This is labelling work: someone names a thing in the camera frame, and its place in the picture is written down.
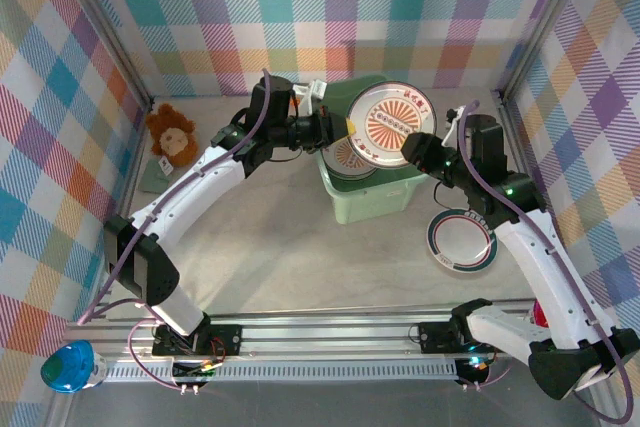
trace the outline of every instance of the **colorful plaid wall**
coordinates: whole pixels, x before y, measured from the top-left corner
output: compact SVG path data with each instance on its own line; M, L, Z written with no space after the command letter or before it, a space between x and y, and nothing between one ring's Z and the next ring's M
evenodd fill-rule
M88 301L142 110L76 0L0 0L0 425Z
M512 110L596 299L640 332L640 0L570 0ZM640 368L630 369L640 395Z
M246 93L262 67L495 88L545 1L102 0L149 90L172 96Z

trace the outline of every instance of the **small plate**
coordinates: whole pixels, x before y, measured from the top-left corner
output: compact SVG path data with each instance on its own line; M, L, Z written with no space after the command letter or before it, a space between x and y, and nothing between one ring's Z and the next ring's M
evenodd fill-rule
M329 172L342 180L366 179L376 171L356 155L346 138L322 149L322 159Z
M408 165L400 149L409 134L436 131L427 96L402 82L382 82L362 91L347 117L356 127L356 133L349 137L353 150L380 169Z
M436 215L427 230L427 244L438 262L456 272L478 272L498 252L496 236L482 216L463 209Z

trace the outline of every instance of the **plate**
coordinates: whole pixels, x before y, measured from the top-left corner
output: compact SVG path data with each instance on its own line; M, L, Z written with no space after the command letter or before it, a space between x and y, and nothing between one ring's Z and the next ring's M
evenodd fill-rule
M356 155L348 139L334 142L322 149L322 159L329 172L342 180L362 180L376 171Z
M478 272L498 252L496 236L482 216L463 209L436 215L427 230L427 244L438 262L456 272Z
M382 82L362 91L347 117L356 127L356 133L349 137L353 150L380 169L409 165L400 152L407 136L436 131L433 105L427 96L402 82Z

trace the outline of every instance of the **lion plush toy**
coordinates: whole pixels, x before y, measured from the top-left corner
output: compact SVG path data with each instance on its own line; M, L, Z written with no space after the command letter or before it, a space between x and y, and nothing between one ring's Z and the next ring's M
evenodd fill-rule
M174 167L191 164L198 154L198 143L193 136L195 124L169 104L162 104L155 114L149 114L145 121L156 155L164 155Z

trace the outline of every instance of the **blue plastic object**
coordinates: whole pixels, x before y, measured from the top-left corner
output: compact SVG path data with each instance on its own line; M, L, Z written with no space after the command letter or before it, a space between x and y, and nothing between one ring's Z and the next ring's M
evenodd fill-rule
M86 340L76 340L49 357L40 376L56 392L71 394L87 385L93 368L93 347Z

